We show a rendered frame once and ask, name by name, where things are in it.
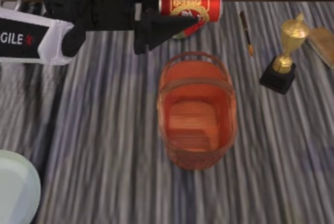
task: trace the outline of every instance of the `red basket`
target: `red basket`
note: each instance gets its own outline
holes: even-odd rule
[[[187,55],[213,62],[176,60]],[[160,77],[159,129],[170,159],[184,169],[213,166],[233,145],[236,100],[225,66],[204,52],[187,52],[167,62]]]

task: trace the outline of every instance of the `gold trophy cup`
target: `gold trophy cup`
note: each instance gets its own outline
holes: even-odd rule
[[[304,23],[303,14],[283,23],[281,33],[283,53],[267,67],[260,79],[261,85],[281,94],[285,94],[289,90],[295,78],[295,64],[290,52],[299,48],[308,35],[309,27]]]
[[[296,19],[289,19],[282,25],[281,41],[283,54],[277,56],[272,68],[281,74],[291,71],[293,64],[290,52],[299,48],[309,35],[309,27],[304,23],[304,15],[299,14]]]

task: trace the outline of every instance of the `striped wooden surface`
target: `striped wooden surface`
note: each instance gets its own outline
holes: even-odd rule
[[[2,64],[0,147],[24,154],[42,175],[35,222],[333,223],[333,71],[305,43],[292,53],[287,95],[258,82],[281,51],[280,25],[299,12],[311,27],[334,31],[334,3],[226,2],[219,23],[147,55],[134,55],[131,32],[100,32],[87,35],[68,67]],[[224,158],[195,172],[169,161],[156,111],[164,63],[188,50],[226,64],[239,126]]]

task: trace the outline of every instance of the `black cube base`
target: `black cube base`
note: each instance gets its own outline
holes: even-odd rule
[[[265,86],[275,92],[286,94],[291,84],[294,80],[294,71],[296,69],[296,65],[292,64],[291,70],[287,74],[277,73],[273,68],[272,64],[275,58],[271,61],[265,72],[262,74],[260,79],[260,84]]]

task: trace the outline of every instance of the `red can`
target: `red can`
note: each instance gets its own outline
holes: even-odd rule
[[[200,22],[217,22],[223,13],[222,0],[159,0],[161,15],[189,16]]]

